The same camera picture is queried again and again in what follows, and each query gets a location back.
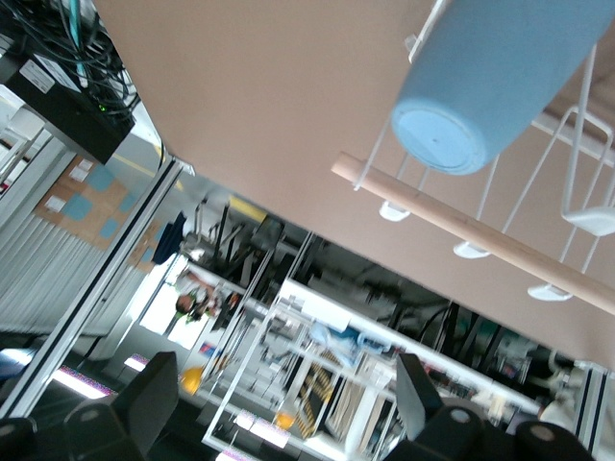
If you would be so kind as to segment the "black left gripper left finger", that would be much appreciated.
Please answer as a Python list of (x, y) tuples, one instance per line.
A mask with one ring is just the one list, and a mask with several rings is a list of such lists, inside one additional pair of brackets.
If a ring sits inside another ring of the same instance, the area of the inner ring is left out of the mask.
[(81, 404), (64, 420), (70, 461), (146, 461), (179, 401), (174, 352), (159, 352), (111, 400)]

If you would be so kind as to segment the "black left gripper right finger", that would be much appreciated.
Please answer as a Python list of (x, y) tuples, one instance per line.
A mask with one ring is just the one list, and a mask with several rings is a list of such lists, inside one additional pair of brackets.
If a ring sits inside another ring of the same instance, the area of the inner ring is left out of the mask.
[(466, 461), (484, 430), (482, 419), (445, 404), (417, 355), (399, 354), (396, 374), (396, 403), (406, 430), (396, 461)]

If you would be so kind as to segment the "light blue plastic cup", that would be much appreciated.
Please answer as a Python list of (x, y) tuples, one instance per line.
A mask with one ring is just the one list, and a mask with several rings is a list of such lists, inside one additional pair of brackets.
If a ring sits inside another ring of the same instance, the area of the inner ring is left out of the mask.
[(403, 149), (473, 174), (501, 154), (571, 79), (615, 18), (615, 0), (453, 0), (392, 110)]

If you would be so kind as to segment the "black yellow striped panel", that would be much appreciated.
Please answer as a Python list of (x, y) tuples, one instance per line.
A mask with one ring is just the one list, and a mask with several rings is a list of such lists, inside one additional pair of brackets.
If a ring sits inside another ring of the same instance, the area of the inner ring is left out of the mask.
[(298, 383), (298, 396), (294, 399), (296, 422), (301, 437), (306, 440), (317, 430), (317, 416), (321, 409), (326, 409), (332, 399), (332, 370), (321, 364), (311, 362), (305, 377), (299, 372), (306, 361), (297, 358), (291, 374), (291, 384)]

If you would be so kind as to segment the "light blue plastic bag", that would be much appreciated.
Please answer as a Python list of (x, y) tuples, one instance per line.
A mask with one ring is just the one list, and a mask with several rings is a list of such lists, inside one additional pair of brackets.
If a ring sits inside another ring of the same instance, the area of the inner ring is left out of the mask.
[(357, 337), (344, 335), (322, 325), (313, 324), (309, 331), (310, 338), (326, 348), (344, 367), (355, 367), (359, 361)]

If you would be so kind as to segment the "person in green vest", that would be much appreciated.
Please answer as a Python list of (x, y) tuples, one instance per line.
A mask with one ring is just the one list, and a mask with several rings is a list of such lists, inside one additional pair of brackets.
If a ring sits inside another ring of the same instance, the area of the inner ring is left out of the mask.
[(215, 319), (220, 314), (216, 288), (194, 272), (184, 269), (177, 277), (174, 288), (177, 293), (176, 312), (187, 323)]

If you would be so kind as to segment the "dark blue hanging jacket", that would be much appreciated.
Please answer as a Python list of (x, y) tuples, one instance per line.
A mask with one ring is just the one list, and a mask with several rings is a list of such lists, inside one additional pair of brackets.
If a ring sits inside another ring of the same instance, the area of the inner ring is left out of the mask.
[(180, 211), (173, 222), (169, 222), (160, 237), (160, 241), (154, 255), (152, 262), (156, 265), (163, 264), (171, 255), (175, 254), (179, 249), (184, 239), (184, 225), (186, 222), (186, 216)]

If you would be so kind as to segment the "cardboard board with blue stickers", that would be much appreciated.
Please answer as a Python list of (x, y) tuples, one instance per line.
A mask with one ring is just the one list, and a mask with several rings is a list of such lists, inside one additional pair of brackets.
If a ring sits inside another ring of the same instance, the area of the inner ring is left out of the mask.
[(109, 168), (76, 156), (35, 206), (34, 213), (104, 251), (136, 201), (137, 196)]

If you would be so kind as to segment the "brown table cover mat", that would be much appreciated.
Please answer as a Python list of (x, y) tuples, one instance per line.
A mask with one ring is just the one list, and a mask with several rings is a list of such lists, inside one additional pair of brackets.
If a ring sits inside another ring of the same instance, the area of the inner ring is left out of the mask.
[(536, 278), (380, 199), (332, 166), (367, 158), (433, 0), (95, 0), (169, 151), (336, 244), (578, 359), (615, 369), (615, 315), (528, 295)]

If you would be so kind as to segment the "aluminium frame post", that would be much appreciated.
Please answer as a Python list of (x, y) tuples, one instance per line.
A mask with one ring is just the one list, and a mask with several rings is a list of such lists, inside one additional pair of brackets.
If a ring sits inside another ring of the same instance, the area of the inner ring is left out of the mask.
[(127, 221), (111, 242), (85, 285), (62, 315), (32, 361), (0, 405), (0, 419), (30, 415), (40, 397), (83, 332), (95, 306), (145, 233), (164, 198), (184, 171), (185, 163), (172, 156), (138, 198)]

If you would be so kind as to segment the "white metal shelving frame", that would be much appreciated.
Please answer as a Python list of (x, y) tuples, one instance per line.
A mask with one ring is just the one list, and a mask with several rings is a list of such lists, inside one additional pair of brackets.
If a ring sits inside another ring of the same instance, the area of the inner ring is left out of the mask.
[[(359, 361), (342, 366), (309, 331), (322, 324), (357, 337)], [(406, 437), (396, 403), (396, 359), (417, 355), (441, 399), (473, 410), (498, 428), (533, 417), (529, 398), (454, 362), (301, 283), (288, 279), (268, 308), (248, 312), (233, 352), (205, 380), (209, 400), (204, 443), (216, 461), (384, 461)], [(332, 370), (333, 394), (317, 416), (317, 430), (304, 440), (297, 425), (275, 426), (278, 412), (295, 414), (299, 384), (291, 384), (297, 358)]]

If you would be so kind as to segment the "black network switch box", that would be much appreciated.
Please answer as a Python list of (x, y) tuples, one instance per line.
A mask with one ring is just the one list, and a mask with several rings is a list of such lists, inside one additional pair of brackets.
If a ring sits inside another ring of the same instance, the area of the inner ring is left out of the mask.
[(18, 96), (46, 122), (53, 135), (77, 153), (107, 163), (135, 125), (93, 106), (81, 93), (64, 87), (26, 56), (0, 58), (0, 85)]

